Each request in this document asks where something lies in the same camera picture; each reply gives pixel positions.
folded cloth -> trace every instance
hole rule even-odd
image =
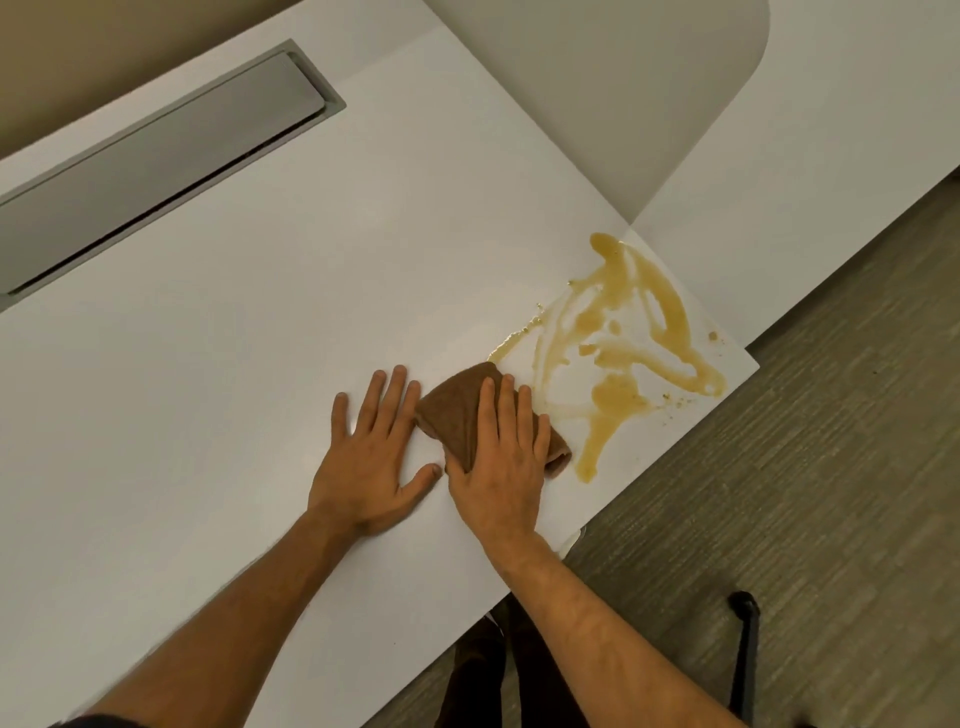
[[[434,440],[440,440],[452,452],[464,471],[473,469],[477,454],[477,411],[480,409],[480,387],[490,377],[495,387],[494,401],[500,402],[500,381],[503,375],[492,362],[485,361],[464,369],[435,387],[417,404],[417,424]],[[538,419],[534,415],[534,437]],[[570,447],[557,430],[550,428],[550,450],[546,456],[547,477],[556,477],[570,462]]]

gray frame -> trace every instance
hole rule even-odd
[[[313,85],[313,87],[317,90],[317,92],[323,98],[324,107],[320,111],[318,111],[316,114],[312,114],[311,116],[307,117],[303,122],[300,122],[297,126],[286,130],[282,135],[278,137],[274,137],[270,140],[267,140],[264,144],[254,147],[254,149],[250,153],[247,153],[241,156],[240,158],[235,158],[228,165],[220,168],[219,171],[216,171],[216,174],[211,174],[209,177],[203,178],[203,180],[200,183],[189,186],[185,191],[182,191],[180,194],[174,196],[173,198],[169,198],[167,200],[157,200],[157,207],[151,208],[149,210],[149,214],[144,214],[142,217],[134,218],[134,221],[131,224],[122,226],[121,228],[116,229],[115,231],[105,236],[104,238],[95,241],[88,247],[82,249],[80,252],[69,256],[64,261],[61,261],[59,264],[57,264],[53,268],[50,268],[44,271],[35,279],[31,279],[27,281],[26,284],[15,288],[10,293],[0,293],[0,312],[4,311],[6,308],[9,308],[14,303],[17,303],[18,301],[22,301],[24,298],[36,292],[47,283],[53,280],[56,280],[60,276],[68,273],[69,271],[76,268],[78,265],[81,265],[87,260],[90,260],[95,255],[106,250],[111,245],[114,245],[120,240],[123,240],[125,237],[140,230],[144,226],[149,225],[150,223],[154,222],[157,218],[161,217],[162,215],[165,215],[170,210],[175,209],[176,207],[182,205],[187,200],[192,199],[196,195],[199,195],[201,192],[204,192],[205,190],[209,189],[210,187],[217,184],[221,180],[226,179],[227,177],[232,175],[234,172],[237,172],[238,170],[243,169],[253,161],[263,157],[264,155],[269,154],[277,147],[288,142],[290,139],[293,139],[296,136],[300,135],[301,133],[305,132],[306,130],[313,128],[320,122],[324,121],[325,119],[329,118],[330,116],[333,116],[334,114],[338,113],[339,111],[347,107],[347,104],[343,100],[343,98],[336,92],[333,86],[327,82],[327,80],[323,77],[320,71],[317,70],[316,66],[314,66],[313,63],[310,61],[310,59],[307,58],[306,55],[302,52],[299,46],[293,40],[287,40],[283,43],[280,43],[278,46],[272,48],[271,50],[267,51],[266,53],[263,53],[257,56],[256,58],[251,59],[250,61],[244,63],[243,65],[238,66],[237,68],[234,68],[233,70],[229,71],[227,74],[224,74],[223,76],[210,82],[209,84],[206,84],[201,86],[200,88],[197,88],[195,91],[191,92],[190,94],[187,94],[186,96],[183,96],[173,104],[170,104],[164,107],[163,109],[160,109],[159,111],[141,119],[136,124],[131,125],[127,129],[123,130],[122,132],[114,134],[113,136],[105,139],[99,144],[65,161],[63,164],[60,164],[54,167],[53,169],[47,171],[46,173],[40,175],[39,177],[36,177],[33,180],[30,180],[29,182],[20,185],[19,187],[14,189],[12,192],[0,197],[0,208],[2,208],[2,206],[5,203],[9,202],[14,197],[22,195],[25,192],[41,184],[44,184],[45,182],[51,180],[52,178],[54,178],[56,175],[60,174],[64,170],[69,169],[70,167],[73,167],[76,164],[79,164],[80,162],[84,161],[87,158],[92,157],[93,155],[96,155],[98,152],[104,150],[111,144],[116,143],[120,139],[123,139],[143,129],[147,125],[156,121],[159,117],[164,116],[165,114],[168,114],[186,105],[190,101],[198,98],[199,96],[204,95],[210,89],[215,88],[218,85],[222,85],[225,82],[249,70],[250,68],[256,65],[259,65],[263,61],[266,61],[280,54],[287,54],[289,56],[289,58],[293,61],[297,69],[303,74],[303,76],[307,79],[307,81],[311,85]]]

person's left hand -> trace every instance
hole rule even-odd
[[[443,474],[439,465],[425,465],[399,486],[420,399],[417,381],[403,396],[406,378],[405,367],[394,367],[381,401],[387,375],[373,373],[353,434],[347,432],[347,395],[341,392],[333,401],[330,450],[313,478],[307,510],[350,536],[372,536],[403,521]]]

dark pants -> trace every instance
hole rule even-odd
[[[588,728],[537,627],[513,595],[506,598],[505,632],[520,683],[523,728]],[[507,659],[503,635],[489,619],[457,641],[453,674],[436,728],[500,728],[500,683]]]

gray floor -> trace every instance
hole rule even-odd
[[[763,609],[756,724],[960,721],[960,181],[753,346],[747,384],[588,527],[568,564],[725,700]],[[431,725],[448,651],[370,726]],[[516,675],[505,725],[519,724]]]

